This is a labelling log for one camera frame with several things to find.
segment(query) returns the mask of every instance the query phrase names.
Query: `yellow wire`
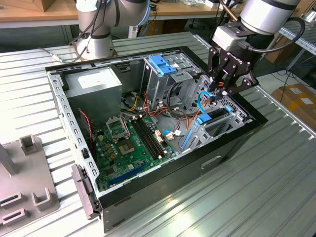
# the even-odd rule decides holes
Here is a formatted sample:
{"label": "yellow wire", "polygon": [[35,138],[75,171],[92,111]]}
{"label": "yellow wire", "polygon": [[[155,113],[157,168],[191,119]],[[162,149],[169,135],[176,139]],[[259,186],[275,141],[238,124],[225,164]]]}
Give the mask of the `yellow wire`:
{"label": "yellow wire", "polygon": [[139,98],[139,96],[136,96],[136,98],[135,98],[135,103],[134,103],[133,107],[132,107],[131,109],[129,109],[128,111],[133,111],[133,110],[136,109],[138,98]]}

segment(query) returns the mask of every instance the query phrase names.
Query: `cardboard box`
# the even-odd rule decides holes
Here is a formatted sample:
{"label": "cardboard box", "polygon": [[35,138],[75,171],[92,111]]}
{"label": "cardboard box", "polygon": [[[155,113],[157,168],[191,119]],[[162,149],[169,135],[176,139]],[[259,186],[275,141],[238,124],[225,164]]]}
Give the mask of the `cardboard box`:
{"label": "cardboard box", "polygon": [[55,0],[0,0],[0,4],[44,12],[54,1]]}
{"label": "cardboard box", "polygon": [[[272,96],[280,101],[283,86],[276,89]],[[303,84],[285,87],[282,104],[299,117],[311,129],[316,130],[316,95]]]}

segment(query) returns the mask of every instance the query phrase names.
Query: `metal workbench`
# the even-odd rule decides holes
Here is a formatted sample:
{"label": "metal workbench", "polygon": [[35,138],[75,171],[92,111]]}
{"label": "metal workbench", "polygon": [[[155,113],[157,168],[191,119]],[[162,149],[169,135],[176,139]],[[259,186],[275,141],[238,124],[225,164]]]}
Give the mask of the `metal workbench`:
{"label": "metal workbench", "polygon": [[[204,61],[208,45],[191,33],[120,39],[117,52],[188,46]],[[69,46],[49,49],[63,59]],[[57,116],[44,67],[58,64],[45,52],[0,54],[0,142],[37,134],[61,207],[8,236],[103,236],[88,221],[71,178],[74,159]],[[315,133],[278,106],[261,88],[243,96],[269,122],[233,159],[144,210],[107,236],[309,236],[316,232]]]}

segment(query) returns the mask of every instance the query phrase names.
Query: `ram slot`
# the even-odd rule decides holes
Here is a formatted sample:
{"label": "ram slot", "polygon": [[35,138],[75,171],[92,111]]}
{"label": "ram slot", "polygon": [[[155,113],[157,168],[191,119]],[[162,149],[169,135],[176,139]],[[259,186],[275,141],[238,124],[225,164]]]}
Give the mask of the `ram slot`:
{"label": "ram slot", "polygon": [[145,123],[142,120],[136,120],[132,122],[132,125],[153,159],[158,159],[159,156],[162,157],[164,155],[163,150],[151,135]]}

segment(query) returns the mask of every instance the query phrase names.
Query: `blue cable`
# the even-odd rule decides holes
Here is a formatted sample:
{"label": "blue cable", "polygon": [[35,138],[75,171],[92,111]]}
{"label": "blue cable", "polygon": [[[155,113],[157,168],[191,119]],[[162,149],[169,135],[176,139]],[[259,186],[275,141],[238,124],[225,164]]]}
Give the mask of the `blue cable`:
{"label": "blue cable", "polygon": [[212,97],[215,96],[209,92],[206,91],[202,91],[198,96],[197,96],[197,105],[199,107],[199,109],[202,111],[202,113],[205,113],[205,109],[203,109],[202,104],[201,104],[201,95],[206,95],[208,97]]}
{"label": "blue cable", "polygon": [[166,130],[162,133],[162,136],[164,137],[166,135],[166,133],[171,132],[170,130]]}
{"label": "blue cable", "polygon": [[162,136],[164,137],[166,135],[166,133],[171,132],[170,130],[166,130],[162,133]]}
{"label": "blue cable", "polygon": [[140,37],[142,37],[144,35],[144,33],[147,31],[147,29],[148,29],[148,21],[146,22],[146,28]]}

